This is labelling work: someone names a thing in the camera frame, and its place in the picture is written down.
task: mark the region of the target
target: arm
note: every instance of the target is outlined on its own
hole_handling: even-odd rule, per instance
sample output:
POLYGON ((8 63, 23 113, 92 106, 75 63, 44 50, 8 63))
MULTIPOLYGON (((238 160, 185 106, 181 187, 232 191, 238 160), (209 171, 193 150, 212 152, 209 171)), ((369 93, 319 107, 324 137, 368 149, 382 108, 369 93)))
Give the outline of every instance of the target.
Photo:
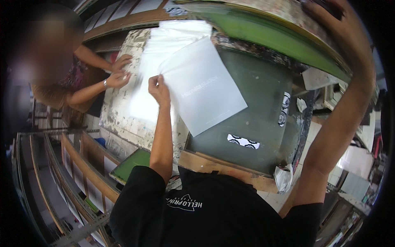
MULTIPOLYGON (((113 74, 107 78, 107 85, 108 87, 121 88, 129 82, 129 79, 130 79, 130 73, 113 74)), ((105 90, 106 87, 104 86, 104 81, 101 81, 96 84, 93 84, 92 86, 88 86, 83 89, 80 89, 75 93, 68 93, 66 95, 65 103, 68 105, 81 104, 92 99, 93 97, 95 97, 96 95, 98 95, 99 93, 105 90)))
POLYGON ((353 77, 310 146, 294 206, 324 202, 328 175, 354 137, 375 87, 373 58, 361 23, 346 0, 329 1, 344 10, 341 21, 312 1, 307 1, 303 7, 332 32, 347 55, 353 77))
POLYGON ((83 45, 79 46, 74 54, 84 63, 104 70, 109 70, 113 73, 124 72, 121 68, 130 63, 130 59, 132 58, 132 56, 124 54, 114 64, 112 64, 83 45))
POLYGON ((159 104, 149 167, 161 175, 167 185, 173 171, 173 139, 170 121, 170 93, 164 84, 162 75, 149 79, 148 91, 159 104))

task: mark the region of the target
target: black and white sticker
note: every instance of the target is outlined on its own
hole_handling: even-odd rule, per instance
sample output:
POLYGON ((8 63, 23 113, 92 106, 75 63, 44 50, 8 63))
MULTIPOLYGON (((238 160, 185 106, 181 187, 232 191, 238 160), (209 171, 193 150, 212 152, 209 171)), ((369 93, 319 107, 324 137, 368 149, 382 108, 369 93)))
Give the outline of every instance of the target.
POLYGON ((241 146, 245 146, 245 147, 249 147, 249 148, 253 148, 253 149, 258 149, 260 143, 256 142, 256 141, 251 141, 245 138, 241 138, 238 136, 234 136, 231 134, 228 134, 228 141, 232 142, 232 143, 236 143, 239 144, 241 146))
POLYGON ((290 98, 291 95, 287 92, 284 92, 284 98, 282 99, 280 116, 278 117, 278 124, 283 127, 285 122, 287 121, 288 108, 290 106, 290 98))

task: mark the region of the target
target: wristwatch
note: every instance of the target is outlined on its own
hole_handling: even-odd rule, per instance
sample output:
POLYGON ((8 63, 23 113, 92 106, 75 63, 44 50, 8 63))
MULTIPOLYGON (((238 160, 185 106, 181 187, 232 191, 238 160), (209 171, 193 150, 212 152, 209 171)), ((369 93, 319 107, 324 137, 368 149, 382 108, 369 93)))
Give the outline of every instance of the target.
POLYGON ((106 80, 104 80, 103 84, 104 84, 104 87, 107 89, 107 88, 108 88, 108 85, 107 85, 107 79, 106 79, 106 80))

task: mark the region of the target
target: forearm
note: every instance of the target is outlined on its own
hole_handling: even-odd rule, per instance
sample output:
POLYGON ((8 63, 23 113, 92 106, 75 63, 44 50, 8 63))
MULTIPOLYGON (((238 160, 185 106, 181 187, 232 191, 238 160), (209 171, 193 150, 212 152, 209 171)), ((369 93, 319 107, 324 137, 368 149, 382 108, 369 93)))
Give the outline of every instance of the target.
POLYGON ((150 167, 161 175, 165 184, 173 171, 173 140, 171 134, 170 104, 159 108, 155 137, 152 144, 150 167))
POLYGON ((93 67, 105 69, 112 71, 112 64, 100 56, 98 56, 96 53, 92 52, 90 49, 87 47, 81 45, 75 52, 74 54, 84 63, 87 63, 93 67))
POLYGON ((105 89, 106 88, 104 87, 104 83, 102 81, 98 82, 92 86, 85 87, 81 90, 78 90, 77 92, 75 92, 73 94, 68 94, 66 103, 68 105, 76 105, 76 104, 84 103, 84 102, 92 99, 99 93, 105 91, 105 89))
POLYGON ((313 141, 304 165, 327 175, 349 146, 375 87, 370 74, 357 73, 313 141))

